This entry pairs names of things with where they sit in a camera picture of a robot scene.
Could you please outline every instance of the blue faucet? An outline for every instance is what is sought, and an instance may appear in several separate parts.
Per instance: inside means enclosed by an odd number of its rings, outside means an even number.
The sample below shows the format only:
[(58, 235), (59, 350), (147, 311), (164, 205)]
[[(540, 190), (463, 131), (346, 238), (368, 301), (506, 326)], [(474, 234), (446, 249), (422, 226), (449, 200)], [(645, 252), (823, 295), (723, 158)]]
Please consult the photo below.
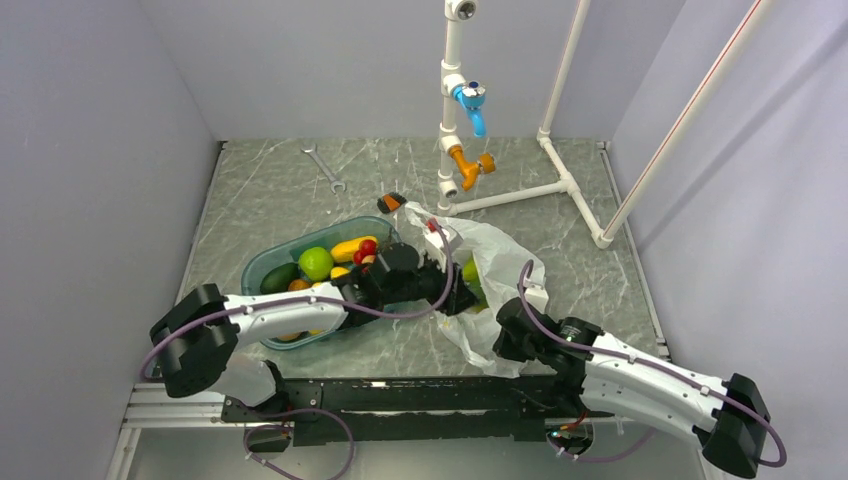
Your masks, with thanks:
[(480, 107), (486, 101), (486, 87), (477, 82), (468, 82), (467, 85), (454, 88), (451, 95), (468, 114), (468, 119), (474, 126), (474, 136), (477, 138), (485, 137), (486, 122), (483, 121), (483, 112)]

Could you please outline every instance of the white plastic bag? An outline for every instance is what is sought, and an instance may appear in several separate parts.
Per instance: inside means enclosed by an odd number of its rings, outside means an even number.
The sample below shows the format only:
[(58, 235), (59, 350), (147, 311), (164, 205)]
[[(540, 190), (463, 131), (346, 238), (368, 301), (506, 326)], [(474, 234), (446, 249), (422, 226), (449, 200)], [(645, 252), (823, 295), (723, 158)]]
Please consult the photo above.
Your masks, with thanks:
[(453, 227), (462, 236), (463, 244), (456, 254), (460, 258), (470, 258), (469, 252), (474, 255), (480, 283), (489, 304), (489, 308), (480, 313), (464, 312), (446, 317), (436, 312), (439, 330), (462, 349), (470, 364), (481, 368), (486, 375), (517, 377), (525, 364), (505, 360), (492, 351), (492, 345), (501, 331), (495, 314), (508, 300), (518, 296), (516, 285), (527, 260), (532, 258), (535, 262), (530, 278), (539, 285), (545, 283), (544, 264), (512, 237), (487, 223), (435, 216), (416, 202), (408, 202), (404, 211), (409, 223), (423, 230), (426, 230), (427, 220), (435, 217), (441, 225)]

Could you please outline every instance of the marble tabletop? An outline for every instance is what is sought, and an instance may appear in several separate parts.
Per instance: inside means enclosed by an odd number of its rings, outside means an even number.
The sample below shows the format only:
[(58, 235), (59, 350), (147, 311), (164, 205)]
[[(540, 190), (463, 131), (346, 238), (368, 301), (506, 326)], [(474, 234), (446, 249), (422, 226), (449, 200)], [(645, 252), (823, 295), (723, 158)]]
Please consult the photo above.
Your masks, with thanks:
[[(210, 187), (183, 293), (203, 283), (240, 292), (240, 277), (256, 254), (359, 215), (381, 216), (376, 199), (397, 191), (436, 212), (435, 138), (319, 139), (327, 164), (347, 183), (333, 195), (300, 139), (235, 140), (224, 144)], [(553, 181), (555, 170), (533, 138), (464, 140), (468, 155), (483, 151), (497, 172), (456, 199), (488, 196)], [(589, 139), (554, 141), (601, 224), (616, 201), (610, 178)], [(460, 215), (490, 223), (534, 252), (546, 267), (549, 314), (596, 323), (643, 351), (656, 354), (656, 334), (624, 232), (599, 250), (565, 194), (548, 195)], [(385, 217), (403, 238), (419, 235), (397, 214)], [(287, 378), (480, 375), (439, 331), (435, 318), (381, 319), (288, 352), (254, 344), (244, 352), (271, 359)], [(551, 373), (530, 364), (524, 373)]]

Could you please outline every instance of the wrench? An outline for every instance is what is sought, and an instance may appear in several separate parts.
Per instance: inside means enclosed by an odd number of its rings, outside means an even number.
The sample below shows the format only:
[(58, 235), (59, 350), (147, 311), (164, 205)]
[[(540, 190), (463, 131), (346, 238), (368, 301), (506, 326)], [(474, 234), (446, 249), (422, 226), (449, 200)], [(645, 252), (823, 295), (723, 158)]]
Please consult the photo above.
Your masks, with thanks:
[(333, 193), (336, 193), (336, 188), (339, 187), (341, 187), (343, 192), (347, 189), (345, 183), (339, 180), (338, 177), (336, 177), (336, 174), (333, 173), (332, 170), (330, 170), (330, 167), (328, 167), (327, 164), (324, 163), (324, 159), (321, 158), (321, 155), (318, 154), (318, 145), (315, 145), (314, 143), (309, 145), (303, 145), (302, 147), (300, 147), (300, 151), (309, 155), (312, 160), (315, 160), (315, 163), (318, 164), (318, 168), (320, 168), (321, 171), (324, 172), (324, 175), (327, 176), (327, 180), (330, 181), (330, 190), (332, 190)]

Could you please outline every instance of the red fruit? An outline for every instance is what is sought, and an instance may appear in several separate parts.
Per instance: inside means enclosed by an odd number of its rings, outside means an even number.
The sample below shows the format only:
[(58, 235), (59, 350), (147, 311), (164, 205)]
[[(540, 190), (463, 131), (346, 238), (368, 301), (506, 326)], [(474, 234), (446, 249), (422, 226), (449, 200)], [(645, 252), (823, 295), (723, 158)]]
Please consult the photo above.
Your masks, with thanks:
[(374, 240), (363, 240), (359, 244), (359, 251), (364, 253), (366, 257), (368, 255), (377, 255), (377, 242)]

